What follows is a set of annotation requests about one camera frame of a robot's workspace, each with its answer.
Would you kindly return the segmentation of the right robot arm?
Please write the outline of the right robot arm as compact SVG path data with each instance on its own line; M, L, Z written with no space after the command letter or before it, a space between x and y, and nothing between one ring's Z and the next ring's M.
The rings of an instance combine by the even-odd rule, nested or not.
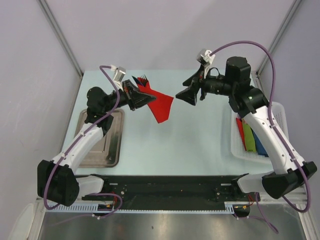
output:
M236 185L230 188L231 196L242 201L251 192L266 192L279 199L305 184L313 176L317 166L305 161L297 152L293 156L288 151L294 148L274 117L268 114L271 104L263 92L251 85L251 66L244 57L233 56L227 59L224 75L211 76L210 56L198 56L200 67L196 73L183 82L185 90L176 94L176 98L196 105L198 93L200 100L207 94L228 97L231 109L238 114L257 135L271 161L273 170L261 174L244 174L235 179Z

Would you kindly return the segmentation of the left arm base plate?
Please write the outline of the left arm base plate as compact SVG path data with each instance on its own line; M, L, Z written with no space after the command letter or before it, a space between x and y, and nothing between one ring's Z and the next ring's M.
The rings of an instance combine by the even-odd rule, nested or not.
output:
M91 174L78 179L80 191L78 198L83 201L119 201L127 193L127 186L104 175Z

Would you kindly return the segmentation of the red paper napkin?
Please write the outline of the red paper napkin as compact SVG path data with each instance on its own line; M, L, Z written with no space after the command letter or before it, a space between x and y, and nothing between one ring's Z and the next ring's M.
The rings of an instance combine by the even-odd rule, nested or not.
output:
M150 84L147 83L146 86L138 84L138 88L141 92L152 95L156 99L148 103L148 107L151 110L155 120L158 124L161 124L169 119L171 106L174 98L172 96L163 94L156 90L151 89Z

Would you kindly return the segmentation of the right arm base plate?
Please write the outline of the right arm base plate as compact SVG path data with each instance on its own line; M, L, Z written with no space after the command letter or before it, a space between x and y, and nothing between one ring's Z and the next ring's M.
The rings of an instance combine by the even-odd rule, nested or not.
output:
M216 200L232 202L255 202L255 193L243 193L231 184L221 184L213 188Z

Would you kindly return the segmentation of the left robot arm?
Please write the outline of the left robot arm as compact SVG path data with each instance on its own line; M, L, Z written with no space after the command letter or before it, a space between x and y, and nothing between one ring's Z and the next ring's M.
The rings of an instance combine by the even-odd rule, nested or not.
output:
M48 201L71 206L78 198L95 195L100 200L110 196L111 188L102 177L76 177L76 171L90 152L110 130L112 112L129 106L134 111L156 100L154 95L141 92L130 80L106 94L100 87L92 87L87 94L87 117L71 144L52 160L42 160L37 167L37 193L50 210Z

